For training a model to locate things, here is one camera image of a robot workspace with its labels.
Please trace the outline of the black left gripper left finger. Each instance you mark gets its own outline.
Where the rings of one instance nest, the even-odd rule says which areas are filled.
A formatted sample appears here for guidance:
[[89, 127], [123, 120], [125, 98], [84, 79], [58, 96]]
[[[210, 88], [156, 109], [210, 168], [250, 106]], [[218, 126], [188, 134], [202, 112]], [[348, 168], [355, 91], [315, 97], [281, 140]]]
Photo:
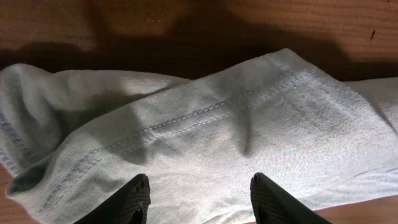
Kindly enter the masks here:
[[146, 224], [149, 205], [149, 178], [138, 174], [75, 224]]

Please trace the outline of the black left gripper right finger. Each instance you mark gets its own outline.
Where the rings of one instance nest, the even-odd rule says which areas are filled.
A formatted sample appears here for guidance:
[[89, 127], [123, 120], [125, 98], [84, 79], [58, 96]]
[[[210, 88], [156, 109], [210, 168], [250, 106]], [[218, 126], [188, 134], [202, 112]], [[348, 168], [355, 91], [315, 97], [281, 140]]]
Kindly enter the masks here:
[[331, 224], [263, 173], [252, 177], [250, 196], [257, 224]]

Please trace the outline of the light blue t-shirt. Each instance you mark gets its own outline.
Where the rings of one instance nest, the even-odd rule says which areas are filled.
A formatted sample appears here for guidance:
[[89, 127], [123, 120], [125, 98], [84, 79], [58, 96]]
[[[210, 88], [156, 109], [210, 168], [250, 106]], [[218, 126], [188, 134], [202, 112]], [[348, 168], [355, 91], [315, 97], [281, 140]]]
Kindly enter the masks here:
[[397, 194], [397, 79], [339, 82], [289, 49], [198, 80], [1, 71], [9, 199], [74, 223], [138, 174], [149, 223], [254, 220], [262, 172], [313, 210]]

